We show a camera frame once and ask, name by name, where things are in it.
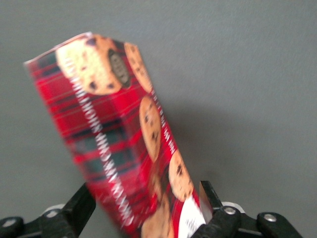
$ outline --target gray background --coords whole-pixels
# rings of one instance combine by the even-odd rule
[[[0,217],[83,183],[22,63],[86,31],[140,47],[195,185],[316,237],[315,0],[1,1]],[[81,237],[115,233],[98,208]]]

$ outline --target black plastic part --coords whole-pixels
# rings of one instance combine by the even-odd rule
[[[231,209],[234,214],[227,214]],[[207,225],[201,225],[192,238],[234,238],[240,227],[241,214],[233,207],[221,207]]]
[[[0,220],[0,238],[77,238],[95,207],[84,184],[62,209],[51,209],[27,224],[20,217]],[[13,219],[16,222],[9,226],[7,221]]]
[[[267,220],[265,216],[271,215],[275,220]],[[277,213],[263,212],[258,214],[258,227],[267,238],[302,238],[288,220]]]
[[[76,238],[74,228],[68,222],[67,213],[53,209],[43,214],[40,219],[42,238]]]
[[[95,207],[96,202],[85,184],[81,186],[63,207],[62,212],[65,214],[65,217],[73,227],[77,236],[83,231]]]
[[[0,220],[0,238],[15,238],[24,226],[21,217],[7,217]]]
[[[209,181],[200,181],[200,189],[204,189],[205,195],[213,209],[213,211],[217,211],[222,207],[221,200],[219,199],[218,195],[216,194],[213,186]]]

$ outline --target cookie image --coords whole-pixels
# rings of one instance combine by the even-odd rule
[[[124,50],[135,77],[137,78],[143,89],[147,93],[150,93],[152,90],[152,84],[147,69],[143,64],[143,60],[138,47],[130,43],[124,43]]]
[[[156,194],[158,202],[162,201],[162,185],[159,180],[159,176],[156,173],[152,173],[149,181],[149,190],[151,194]]]
[[[141,238],[173,238],[174,227],[169,210],[169,202],[166,194],[156,212],[142,225]]]
[[[57,64],[67,78],[79,77],[83,89],[106,95],[130,86],[129,72],[110,38],[76,39],[56,50]]]
[[[159,155],[161,124],[158,109],[154,101],[145,96],[139,108],[140,126],[148,154],[153,162]]]
[[[194,185],[179,150],[174,152],[169,162],[168,178],[173,194],[178,200],[184,202],[192,195]]]

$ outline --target tartan pattern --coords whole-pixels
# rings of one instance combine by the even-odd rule
[[[102,124],[102,133],[106,135],[111,159],[114,161],[127,200],[135,215],[134,223],[125,228],[125,232],[131,237],[139,237],[140,224],[155,211],[156,201],[149,194],[148,181],[152,166],[158,166],[162,189],[169,198],[175,237],[177,237],[183,203],[175,198],[168,181],[168,164],[172,154],[162,131],[159,157],[153,165],[143,141],[139,122],[141,99],[146,95],[152,98],[157,97],[154,91],[151,94],[145,92],[135,78],[126,58],[123,43],[118,41],[114,43],[130,74],[130,88],[122,88],[117,93],[104,96],[88,93],[87,95]],[[87,181],[90,192],[120,227],[122,224],[119,222],[118,207],[111,198],[111,185],[107,182],[95,135],[77,101],[72,84],[57,66],[55,52],[48,52],[27,62],[26,68],[60,136],[71,151],[74,162]],[[169,125],[166,121],[165,123],[170,140],[173,141],[177,150]],[[199,204],[195,191],[193,195]]]

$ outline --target bolt head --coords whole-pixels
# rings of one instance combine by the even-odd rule
[[[276,222],[276,217],[269,213],[264,215],[264,219],[266,219],[269,222]]]
[[[47,217],[47,218],[52,218],[52,217],[54,217],[54,216],[56,216],[56,215],[57,215],[57,212],[54,211],[54,210],[51,210],[51,211],[49,211],[49,212],[46,214],[46,217]]]
[[[234,210],[232,207],[226,207],[224,209],[224,211],[228,214],[228,215],[233,215],[236,213],[236,210]]]
[[[16,223],[16,220],[15,220],[15,219],[9,219],[9,220],[7,220],[7,221],[2,225],[2,227],[3,227],[3,228],[10,227],[10,226],[12,226],[14,223]]]

